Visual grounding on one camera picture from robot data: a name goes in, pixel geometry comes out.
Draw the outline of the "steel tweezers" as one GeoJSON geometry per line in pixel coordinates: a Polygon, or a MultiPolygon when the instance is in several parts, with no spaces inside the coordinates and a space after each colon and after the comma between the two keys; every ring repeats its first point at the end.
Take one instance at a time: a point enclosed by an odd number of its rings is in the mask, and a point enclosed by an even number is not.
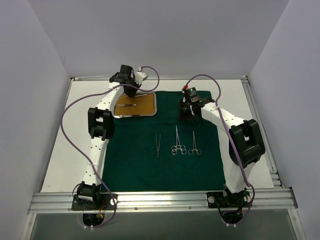
{"type": "Polygon", "coordinates": [[[131,103],[131,104],[128,104],[128,103],[125,103],[125,104],[117,104],[116,105],[117,107],[135,107],[136,104],[135,103],[131,103]]]}
{"type": "Polygon", "coordinates": [[[161,134],[155,136],[157,158],[160,156],[161,134]]]}

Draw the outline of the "steel tray with brown liner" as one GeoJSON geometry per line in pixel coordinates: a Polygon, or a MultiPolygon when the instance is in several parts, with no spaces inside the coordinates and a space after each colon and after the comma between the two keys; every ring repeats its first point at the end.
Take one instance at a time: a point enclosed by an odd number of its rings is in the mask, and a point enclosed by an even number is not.
{"type": "Polygon", "coordinates": [[[157,113],[157,96],[154,92],[137,92],[134,97],[122,94],[114,107],[116,118],[151,117],[157,113]],[[136,104],[136,106],[117,107],[119,104],[136,104]]]}

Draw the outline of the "steel surgical scissors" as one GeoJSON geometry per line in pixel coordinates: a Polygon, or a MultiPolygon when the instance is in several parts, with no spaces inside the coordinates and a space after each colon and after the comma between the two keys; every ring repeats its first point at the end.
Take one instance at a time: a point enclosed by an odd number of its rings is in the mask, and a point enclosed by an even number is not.
{"type": "Polygon", "coordinates": [[[173,145],[171,147],[171,154],[172,155],[177,155],[178,152],[180,152],[182,155],[186,155],[187,154],[187,149],[184,145],[181,145],[180,142],[180,137],[179,137],[179,131],[178,131],[178,126],[175,126],[175,145],[173,145]]]}

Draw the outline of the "steel hemostat forceps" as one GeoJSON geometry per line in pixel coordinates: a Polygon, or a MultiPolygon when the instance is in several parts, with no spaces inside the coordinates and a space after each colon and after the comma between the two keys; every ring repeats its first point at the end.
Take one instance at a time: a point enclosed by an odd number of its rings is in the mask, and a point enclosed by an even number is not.
{"type": "Polygon", "coordinates": [[[188,154],[190,156],[193,154],[200,156],[202,154],[202,151],[197,148],[196,136],[194,131],[192,132],[192,148],[188,150],[188,154]]]}

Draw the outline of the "dark green surgical cloth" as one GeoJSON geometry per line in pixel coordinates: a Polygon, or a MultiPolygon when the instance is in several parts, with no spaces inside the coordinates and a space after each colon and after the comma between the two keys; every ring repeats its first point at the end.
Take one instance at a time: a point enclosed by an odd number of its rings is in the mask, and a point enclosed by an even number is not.
{"type": "Polygon", "coordinates": [[[106,149],[102,179],[113,192],[221,190],[225,175],[218,128],[206,120],[179,121],[178,91],[156,93],[154,116],[118,118],[106,149]],[[186,154],[172,155],[176,126],[186,154]],[[196,146],[201,155],[189,155],[196,146]],[[159,158],[156,135],[161,134],[159,158]]]}

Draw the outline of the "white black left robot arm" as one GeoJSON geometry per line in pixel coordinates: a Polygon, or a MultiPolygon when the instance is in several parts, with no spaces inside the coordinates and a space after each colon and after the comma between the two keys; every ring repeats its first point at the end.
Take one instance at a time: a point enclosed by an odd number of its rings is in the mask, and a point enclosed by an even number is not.
{"type": "Polygon", "coordinates": [[[133,68],[122,65],[120,71],[109,79],[108,93],[106,93],[96,107],[88,110],[88,132],[90,135],[91,162],[85,170],[83,181],[86,185],[98,186],[101,181],[97,174],[101,174],[104,168],[104,157],[109,140],[115,133],[115,106],[118,99],[125,94],[133,98],[148,75],[139,67],[136,73],[133,68]]]}

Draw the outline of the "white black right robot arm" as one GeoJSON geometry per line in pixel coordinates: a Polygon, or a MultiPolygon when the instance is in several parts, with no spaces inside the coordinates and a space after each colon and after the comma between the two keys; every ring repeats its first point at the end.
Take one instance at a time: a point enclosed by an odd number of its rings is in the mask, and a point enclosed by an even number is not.
{"type": "Polygon", "coordinates": [[[260,126],[255,119],[243,119],[220,108],[210,97],[184,92],[178,101],[178,119],[191,121],[196,118],[212,123],[228,137],[229,156],[222,163],[231,163],[231,169],[225,178],[228,190],[222,193],[222,200],[232,207],[240,201],[239,193],[250,186],[249,175],[266,152],[260,126]]]}

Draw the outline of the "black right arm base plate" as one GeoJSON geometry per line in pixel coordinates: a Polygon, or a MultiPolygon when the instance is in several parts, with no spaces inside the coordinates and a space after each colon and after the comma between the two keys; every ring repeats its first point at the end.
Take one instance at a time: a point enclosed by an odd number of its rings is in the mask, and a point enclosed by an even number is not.
{"type": "Polygon", "coordinates": [[[240,208],[251,201],[250,193],[245,188],[238,193],[231,193],[228,189],[209,191],[206,193],[207,205],[211,209],[240,208]]]}

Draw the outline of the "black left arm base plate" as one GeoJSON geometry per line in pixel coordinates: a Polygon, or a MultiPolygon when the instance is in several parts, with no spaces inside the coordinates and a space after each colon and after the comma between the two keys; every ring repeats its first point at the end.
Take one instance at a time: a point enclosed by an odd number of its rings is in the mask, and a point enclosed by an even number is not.
{"type": "Polygon", "coordinates": [[[89,211],[89,210],[114,210],[115,203],[118,202],[118,195],[101,191],[101,184],[89,185],[81,182],[77,184],[72,191],[73,211],[89,211]]]}

